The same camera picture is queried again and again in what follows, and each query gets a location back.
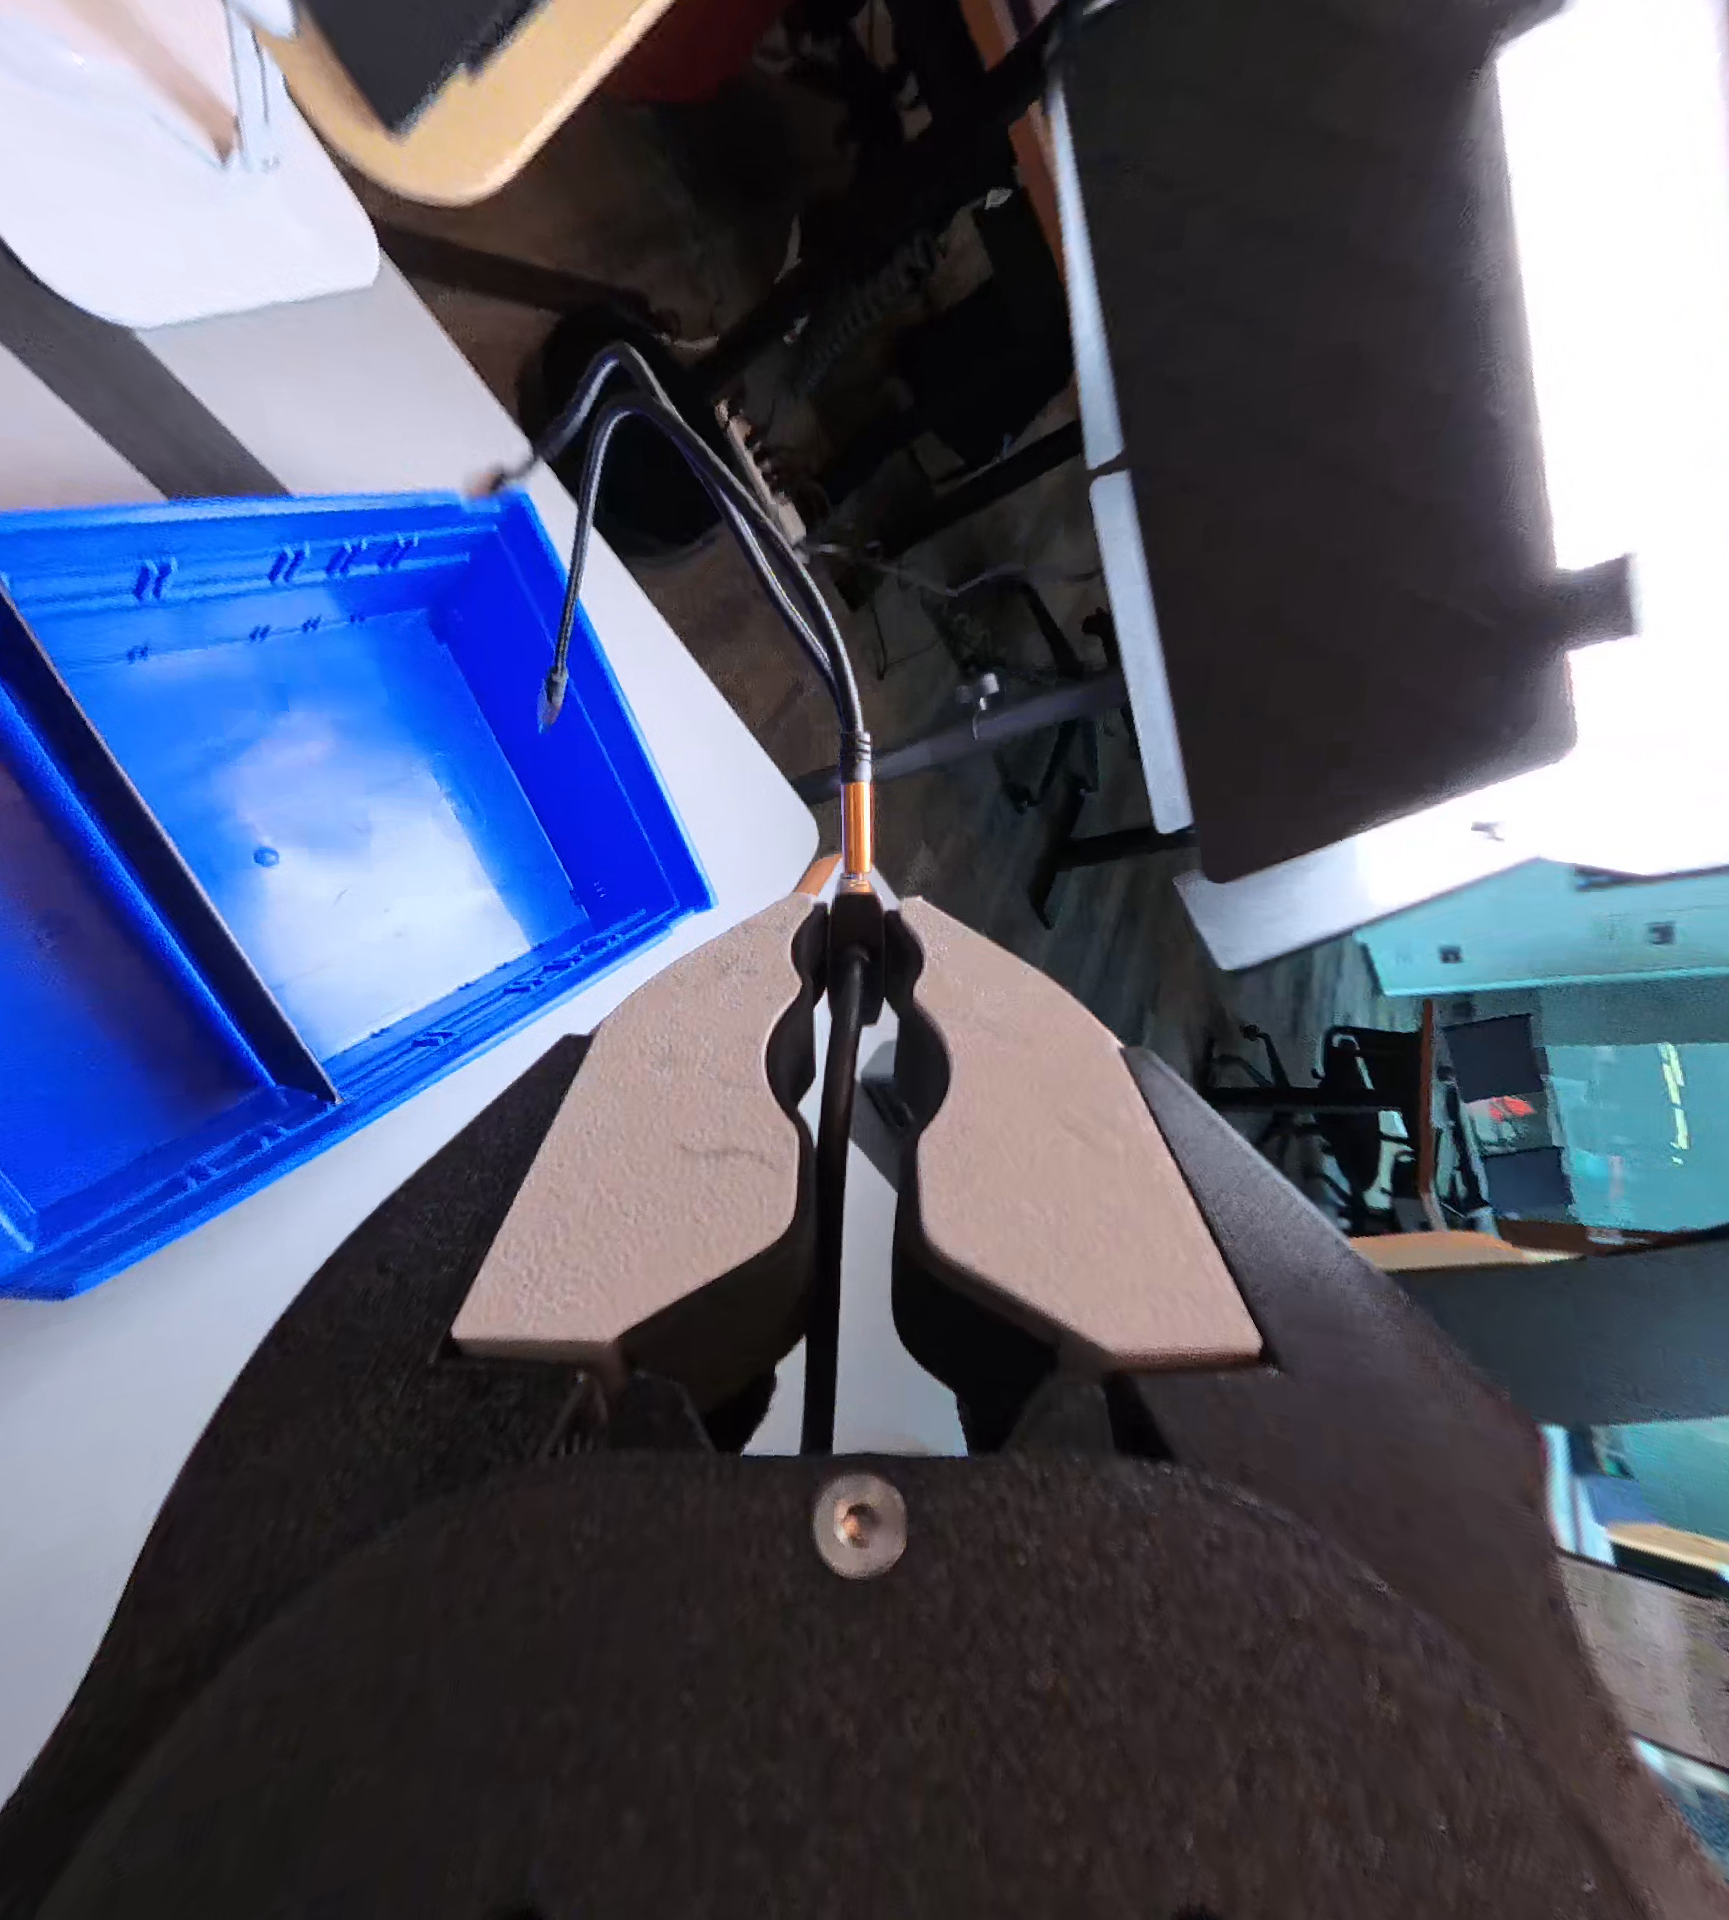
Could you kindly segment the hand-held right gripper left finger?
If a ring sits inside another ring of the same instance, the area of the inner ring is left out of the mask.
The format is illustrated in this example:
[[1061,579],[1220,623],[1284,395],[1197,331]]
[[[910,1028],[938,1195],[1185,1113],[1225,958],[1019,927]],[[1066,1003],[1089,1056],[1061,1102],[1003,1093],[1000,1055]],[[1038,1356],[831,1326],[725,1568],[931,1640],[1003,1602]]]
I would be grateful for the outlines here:
[[601,1021],[449,1324],[462,1354],[669,1381],[703,1417],[774,1372],[812,1291],[824,952],[824,904],[787,894]]

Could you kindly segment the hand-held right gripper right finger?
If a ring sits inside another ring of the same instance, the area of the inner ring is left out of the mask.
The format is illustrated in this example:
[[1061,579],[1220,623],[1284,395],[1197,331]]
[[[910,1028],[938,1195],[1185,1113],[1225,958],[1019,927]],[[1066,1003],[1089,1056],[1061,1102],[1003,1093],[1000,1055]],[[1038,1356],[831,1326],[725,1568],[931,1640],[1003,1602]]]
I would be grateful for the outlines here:
[[967,1429],[1049,1382],[1248,1372],[1260,1328],[1124,1050],[926,901],[889,917],[892,1321]]

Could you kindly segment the blue storage bin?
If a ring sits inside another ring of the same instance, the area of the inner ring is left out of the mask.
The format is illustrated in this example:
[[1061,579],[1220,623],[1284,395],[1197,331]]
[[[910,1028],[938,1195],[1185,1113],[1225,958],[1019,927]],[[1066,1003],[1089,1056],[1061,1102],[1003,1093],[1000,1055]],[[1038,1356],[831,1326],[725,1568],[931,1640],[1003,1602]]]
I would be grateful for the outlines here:
[[0,1298],[109,1281],[714,901],[522,493],[0,513],[0,579],[341,1099],[257,1068],[0,681]]

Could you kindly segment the black light stand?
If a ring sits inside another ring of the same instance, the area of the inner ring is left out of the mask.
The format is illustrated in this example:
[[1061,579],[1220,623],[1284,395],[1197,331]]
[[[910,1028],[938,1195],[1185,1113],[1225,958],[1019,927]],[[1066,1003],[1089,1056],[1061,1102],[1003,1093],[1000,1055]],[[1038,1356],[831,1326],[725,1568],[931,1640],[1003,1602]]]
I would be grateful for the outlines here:
[[874,751],[877,786],[917,779],[965,761],[995,756],[1017,743],[1062,727],[1089,722],[1129,704],[1121,671],[1062,682],[1010,704],[983,710],[958,725],[926,733],[891,751]]

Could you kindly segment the black bin divider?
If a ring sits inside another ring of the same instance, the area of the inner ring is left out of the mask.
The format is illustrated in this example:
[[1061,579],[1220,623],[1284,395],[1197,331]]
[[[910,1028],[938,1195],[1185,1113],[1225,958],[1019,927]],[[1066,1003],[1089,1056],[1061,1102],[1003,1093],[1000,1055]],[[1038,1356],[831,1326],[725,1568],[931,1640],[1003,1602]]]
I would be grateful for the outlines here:
[[257,1068],[281,1088],[340,1104],[327,1072],[254,971],[173,839],[123,773],[0,579],[0,681],[97,834],[129,875]]

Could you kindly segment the white board stand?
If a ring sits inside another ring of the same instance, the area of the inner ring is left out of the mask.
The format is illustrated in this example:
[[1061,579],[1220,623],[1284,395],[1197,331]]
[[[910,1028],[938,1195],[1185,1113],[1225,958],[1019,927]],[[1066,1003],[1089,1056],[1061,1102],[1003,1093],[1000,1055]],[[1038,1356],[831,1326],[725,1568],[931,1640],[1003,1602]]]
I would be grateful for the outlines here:
[[275,63],[287,2],[0,2],[0,241],[148,331],[367,288],[372,223]]

